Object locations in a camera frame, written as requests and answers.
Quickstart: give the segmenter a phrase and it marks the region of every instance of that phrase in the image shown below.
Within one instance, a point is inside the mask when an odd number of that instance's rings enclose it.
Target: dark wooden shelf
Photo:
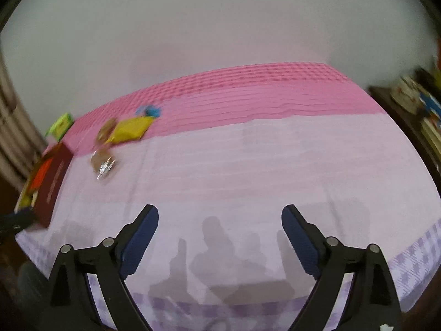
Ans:
[[[390,96],[390,88],[369,87],[371,97],[392,117],[394,122],[409,138],[427,167],[438,193],[441,194],[441,160],[421,131],[421,117],[415,116],[400,107]]]

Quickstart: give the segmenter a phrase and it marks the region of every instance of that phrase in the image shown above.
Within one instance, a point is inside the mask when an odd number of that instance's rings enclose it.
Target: blue gripper pad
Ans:
[[[318,243],[325,238],[313,224],[308,224],[294,205],[282,211],[282,226],[305,272],[316,280],[321,276],[319,261],[324,252]]]
[[[130,229],[131,231],[135,228],[134,233],[129,232],[124,234],[123,228],[117,236],[118,238],[121,235],[121,241],[124,244],[123,249],[117,249],[115,251],[120,259],[120,276],[123,280],[125,280],[127,276],[134,274],[138,268],[147,246],[158,227],[158,221],[158,209],[153,205],[146,205],[135,221],[124,227],[128,227],[126,229]]]

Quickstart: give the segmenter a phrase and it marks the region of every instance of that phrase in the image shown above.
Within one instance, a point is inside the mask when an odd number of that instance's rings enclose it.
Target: yellow packet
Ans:
[[[118,144],[141,139],[154,120],[153,117],[135,117],[122,120],[116,125],[107,143]]]

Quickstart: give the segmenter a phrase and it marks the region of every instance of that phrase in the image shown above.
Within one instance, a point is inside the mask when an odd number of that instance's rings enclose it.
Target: white bedsheet section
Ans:
[[[441,217],[431,176],[385,114],[258,119],[113,151],[118,164],[102,181],[90,156],[75,158],[49,229],[25,233],[56,255],[64,243],[115,236],[155,205],[158,229],[126,282],[150,297],[233,305],[306,296],[314,280],[283,232],[287,204],[325,236],[377,243],[387,260]]]

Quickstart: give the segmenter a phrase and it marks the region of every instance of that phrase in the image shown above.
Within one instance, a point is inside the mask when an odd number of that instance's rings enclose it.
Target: silver screw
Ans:
[[[380,252],[380,247],[379,247],[378,245],[376,245],[376,244],[371,244],[371,245],[369,245],[369,249],[370,249],[372,252],[375,252],[375,253]]]
[[[112,246],[114,242],[115,242],[115,241],[113,240],[113,238],[105,238],[105,239],[103,240],[103,245],[104,245],[105,247],[109,247],[109,246]]]
[[[338,245],[338,239],[334,238],[333,236],[330,236],[330,237],[326,238],[326,242],[328,243],[328,245],[331,245],[331,246],[337,246]]]
[[[69,244],[65,244],[60,248],[60,251],[63,254],[66,254],[67,252],[69,252],[71,250],[71,246]]]

